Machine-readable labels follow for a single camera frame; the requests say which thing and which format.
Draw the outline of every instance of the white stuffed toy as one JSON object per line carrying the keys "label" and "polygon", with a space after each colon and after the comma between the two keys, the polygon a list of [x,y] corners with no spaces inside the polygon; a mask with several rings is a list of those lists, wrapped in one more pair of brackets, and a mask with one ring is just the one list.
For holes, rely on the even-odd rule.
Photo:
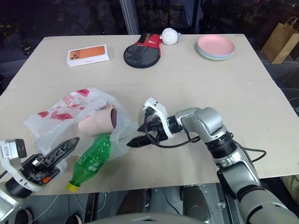
{"label": "white stuffed toy", "polygon": [[160,36],[160,39],[162,39],[162,42],[166,45],[173,45],[180,39],[181,34],[175,31],[172,28],[166,28],[163,30],[162,35]]}

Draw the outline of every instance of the orange phone image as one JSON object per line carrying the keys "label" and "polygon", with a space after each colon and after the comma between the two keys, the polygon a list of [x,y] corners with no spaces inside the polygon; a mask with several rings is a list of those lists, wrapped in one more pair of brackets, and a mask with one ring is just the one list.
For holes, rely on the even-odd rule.
{"label": "orange phone image", "polygon": [[70,60],[82,59],[86,57],[93,57],[103,55],[105,53],[104,46],[97,46],[92,48],[74,50],[70,53]]}

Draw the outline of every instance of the white box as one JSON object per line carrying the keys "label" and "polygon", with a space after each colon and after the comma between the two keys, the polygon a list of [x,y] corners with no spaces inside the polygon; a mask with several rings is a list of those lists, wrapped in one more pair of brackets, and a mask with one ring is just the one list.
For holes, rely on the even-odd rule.
{"label": "white box", "polygon": [[67,53],[67,64],[70,67],[103,62],[110,60],[107,45],[97,45],[87,48],[69,50]]}

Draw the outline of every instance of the pink plate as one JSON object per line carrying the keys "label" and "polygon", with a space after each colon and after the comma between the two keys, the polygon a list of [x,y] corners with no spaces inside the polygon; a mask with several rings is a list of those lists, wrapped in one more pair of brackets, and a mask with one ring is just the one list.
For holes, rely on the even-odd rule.
{"label": "pink plate", "polygon": [[234,50],[234,44],[227,38],[219,35],[205,35],[198,39],[199,48],[205,53],[215,56],[228,56]]}

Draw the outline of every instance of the wooden table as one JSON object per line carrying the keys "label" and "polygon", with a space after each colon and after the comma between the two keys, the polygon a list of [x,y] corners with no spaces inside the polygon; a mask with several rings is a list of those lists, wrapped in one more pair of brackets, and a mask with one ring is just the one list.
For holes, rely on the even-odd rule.
{"label": "wooden table", "polygon": [[[170,115],[187,107],[213,107],[235,140],[245,147],[264,149],[255,163],[261,178],[299,173],[299,119],[258,59],[244,35],[224,35],[235,44],[234,55],[220,62],[201,57],[194,48],[200,35],[183,35],[173,46],[161,44],[161,58],[153,67],[135,69],[123,60],[127,46],[139,36],[46,37],[38,45],[0,97],[0,137],[23,138],[28,155],[38,152],[36,140],[23,121],[44,111],[65,94],[96,87],[115,96],[133,120],[141,124],[142,105],[153,97]],[[110,61],[70,68],[67,51],[107,44]],[[177,134],[177,141],[184,140]],[[38,194],[67,194],[72,168],[89,146],[77,147],[60,180]],[[259,153],[250,153],[252,159]],[[152,188],[217,182],[216,167],[202,142],[161,149],[131,149],[107,162],[79,193]]]}

